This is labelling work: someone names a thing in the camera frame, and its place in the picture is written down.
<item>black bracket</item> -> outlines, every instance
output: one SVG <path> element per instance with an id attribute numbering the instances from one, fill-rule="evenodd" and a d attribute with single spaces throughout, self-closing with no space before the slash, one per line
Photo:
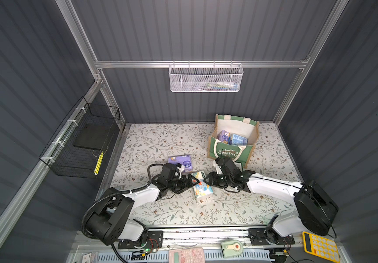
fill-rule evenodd
<path id="1" fill-rule="evenodd" d="M 268 242 L 268 236 L 265 233 L 264 227 L 249 229 L 249 239 L 253 246 L 271 245 Z M 288 245 L 293 245 L 295 243 L 293 235 L 285 237 L 285 242 Z M 282 237 L 279 237 L 278 243 L 276 243 L 276 245 L 284 245 L 284 239 Z"/>
<path id="2" fill-rule="evenodd" d="M 288 254 L 284 252 L 284 248 L 267 248 L 269 250 L 269 257 L 275 259 L 274 263 L 285 263 L 288 258 Z"/>
<path id="3" fill-rule="evenodd" d="M 140 247 L 138 241 L 131 241 L 131 240 L 119 240 L 119 244 L 117 246 L 118 249 L 151 249 L 151 241 L 152 239 L 152 248 L 161 248 L 162 247 L 162 239 L 163 239 L 163 231 L 148 231 L 148 237 L 146 239 L 146 243 L 143 247 Z"/>

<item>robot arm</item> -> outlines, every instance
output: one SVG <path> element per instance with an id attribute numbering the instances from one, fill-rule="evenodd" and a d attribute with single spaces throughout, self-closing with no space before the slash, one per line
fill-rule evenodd
<path id="1" fill-rule="evenodd" d="M 314 181 L 288 182 L 269 178 L 244 170 L 241 172 L 227 157 L 217 158 L 217 172 L 210 172 L 204 181 L 215 187 L 236 191 L 266 194 L 294 205 L 297 209 L 284 215 L 275 215 L 267 225 L 265 234 L 271 244 L 278 243 L 289 234 L 311 231 L 324 236 L 332 225 L 338 206 Z"/>
<path id="2" fill-rule="evenodd" d="M 282 237 L 305 230 L 322 236 L 328 233 L 338 206 L 316 182 L 288 182 L 262 176 L 254 171 L 241 172 L 227 157 L 217 158 L 215 166 L 217 172 L 210 172 L 204 179 L 210 186 L 223 188 L 228 192 L 266 194 L 296 206 L 297 209 L 291 213 L 275 215 L 271 219 L 265 228 L 266 240 L 269 243 L 276 244 Z M 163 165 L 161 173 L 154 176 L 143 189 L 120 194 L 115 188 L 109 188 L 100 199 L 101 202 L 97 201 L 84 215 L 82 232 L 90 238 L 102 240 L 105 245 L 111 245 L 118 239 L 144 244 L 148 229 L 136 220 L 128 220 L 131 211 L 144 203 L 161 199 L 169 190 L 180 194 L 199 183 L 191 175 L 182 175 L 182 171 L 181 165 L 167 163 Z"/>
<path id="3" fill-rule="evenodd" d="M 184 168 L 180 164 L 166 163 L 162 166 L 161 173 L 154 176 L 150 184 L 142 187 L 143 189 L 127 191 L 129 193 L 126 194 L 121 194 L 113 187 L 107 189 L 100 198 L 101 202 L 97 201 L 98 203 L 84 215 L 82 232 L 87 237 L 100 239 L 105 245 L 111 245 L 118 239 L 144 244 L 148 229 L 144 224 L 128 219 L 132 210 L 144 203 L 161 199 L 169 190 L 180 194 L 199 183 L 199 180 L 191 175 L 182 175 Z"/>

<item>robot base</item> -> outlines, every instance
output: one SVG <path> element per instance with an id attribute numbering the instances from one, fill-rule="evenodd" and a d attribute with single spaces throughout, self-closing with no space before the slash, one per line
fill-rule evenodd
<path id="1" fill-rule="evenodd" d="M 149 239 L 152 239 L 152 248 L 161 248 L 162 247 L 162 237 L 163 237 L 163 231 L 148 231 L 148 237 L 146 239 L 146 243 L 143 247 L 140 247 L 140 244 L 138 241 L 131 241 L 131 240 L 119 240 L 119 244 L 117 246 L 118 249 L 151 249 L 151 241 Z"/>

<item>yellow calculator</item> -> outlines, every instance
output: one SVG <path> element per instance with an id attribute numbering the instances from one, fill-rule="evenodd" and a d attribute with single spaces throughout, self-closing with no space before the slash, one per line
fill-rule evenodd
<path id="1" fill-rule="evenodd" d="M 335 242 L 312 233 L 303 232 L 304 251 L 306 253 L 324 258 L 333 262 L 339 262 L 341 259 L 338 254 L 338 248 Z"/>

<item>purple tissue pack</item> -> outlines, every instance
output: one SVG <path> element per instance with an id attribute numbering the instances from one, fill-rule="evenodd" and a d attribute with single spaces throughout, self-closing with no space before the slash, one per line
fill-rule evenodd
<path id="1" fill-rule="evenodd" d="M 183 172 L 192 172 L 192 160 L 190 155 L 178 155 L 178 156 L 170 156 L 168 157 L 168 162 L 172 164 L 180 163 L 182 166 L 185 167 Z"/>
<path id="2" fill-rule="evenodd" d="M 219 134 L 218 134 L 218 140 L 220 140 L 221 142 L 225 143 L 225 144 L 228 144 L 228 139 L 230 138 L 230 133 L 225 131 L 225 130 L 222 130 Z"/>

